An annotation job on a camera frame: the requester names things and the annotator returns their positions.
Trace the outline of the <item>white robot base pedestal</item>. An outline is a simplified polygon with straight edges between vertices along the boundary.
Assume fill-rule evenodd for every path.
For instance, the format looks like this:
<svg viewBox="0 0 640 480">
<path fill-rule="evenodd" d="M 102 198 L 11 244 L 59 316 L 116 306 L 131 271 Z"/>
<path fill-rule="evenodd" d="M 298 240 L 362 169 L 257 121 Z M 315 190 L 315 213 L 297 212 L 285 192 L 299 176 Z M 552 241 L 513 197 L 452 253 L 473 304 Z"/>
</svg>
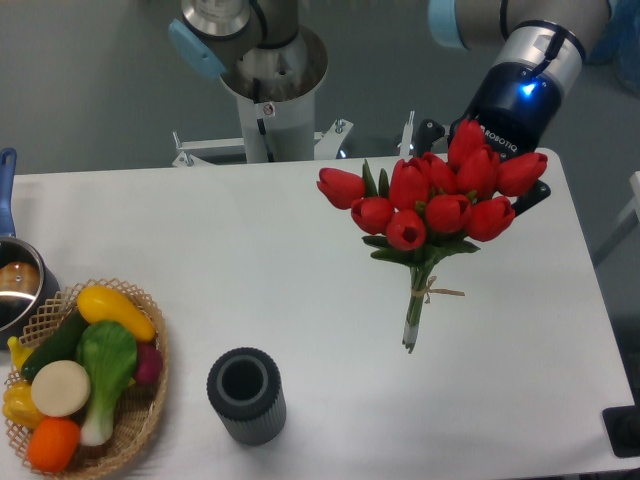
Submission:
<svg viewBox="0 0 640 480">
<path fill-rule="evenodd" d="M 315 126 L 316 92 L 327 73 L 321 39 L 301 27 L 287 45 L 254 48 L 227 71 L 187 26 L 175 20 L 169 37 L 177 52 L 198 73 L 221 80 L 235 98 L 240 138 L 181 141 L 173 134 L 176 166 L 226 163 L 241 156 L 248 164 L 344 158 L 343 143 L 353 123 L 336 118 L 324 131 Z"/>
</svg>

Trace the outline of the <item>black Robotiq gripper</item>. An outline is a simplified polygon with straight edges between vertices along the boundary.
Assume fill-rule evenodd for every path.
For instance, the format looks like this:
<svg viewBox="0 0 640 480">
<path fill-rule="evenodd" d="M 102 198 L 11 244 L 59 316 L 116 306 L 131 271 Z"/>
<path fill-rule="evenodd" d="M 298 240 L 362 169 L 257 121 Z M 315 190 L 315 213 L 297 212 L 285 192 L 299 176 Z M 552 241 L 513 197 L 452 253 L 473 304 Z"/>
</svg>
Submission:
<svg viewBox="0 0 640 480">
<path fill-rule="evenodd" d="M 530 75 L 522 64 L 492 67 L 462 116 L 450 126 L 454 137 L 464 120 L 481 126 L 485 142 L 505 160 L 533 152 L 559 110 L 559 87 L 546 75 Z M 414 133 L 414 155 L 422 157 L 446 136 L 446 128 L 432 119 L 420 122 Z M 551 195 L 550 187 L 537 180 L 512 203 L 518 217 Z"/>
</svg>

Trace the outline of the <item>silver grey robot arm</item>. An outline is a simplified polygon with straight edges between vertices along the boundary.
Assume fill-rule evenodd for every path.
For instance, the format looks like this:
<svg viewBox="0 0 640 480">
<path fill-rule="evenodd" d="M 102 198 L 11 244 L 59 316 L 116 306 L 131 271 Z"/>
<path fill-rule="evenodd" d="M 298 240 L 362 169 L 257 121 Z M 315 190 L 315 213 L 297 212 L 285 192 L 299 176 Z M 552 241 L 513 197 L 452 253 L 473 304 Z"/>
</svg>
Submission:
<svg viewBox="0 0 640 480">
<path fill-rule="evenodd" d="M 492 50 L 465 53 L 436 45 L 426 23 L 424 1 L 278 1 L 295 12 L 326 44 L 329 78 L 318 100 L 321 123 L 346 115 L 356 124 L 319 157 L 356 158 L 397 153 L 402 114 L 448 123 L 458 117 L 480 86 Z M 590 67 L 564 113 L 544 136 L 562 155 L 580 216 L 596 223 L 622 198 L 613 143 L 615 97 L 607 71 Z"/>
</svg>

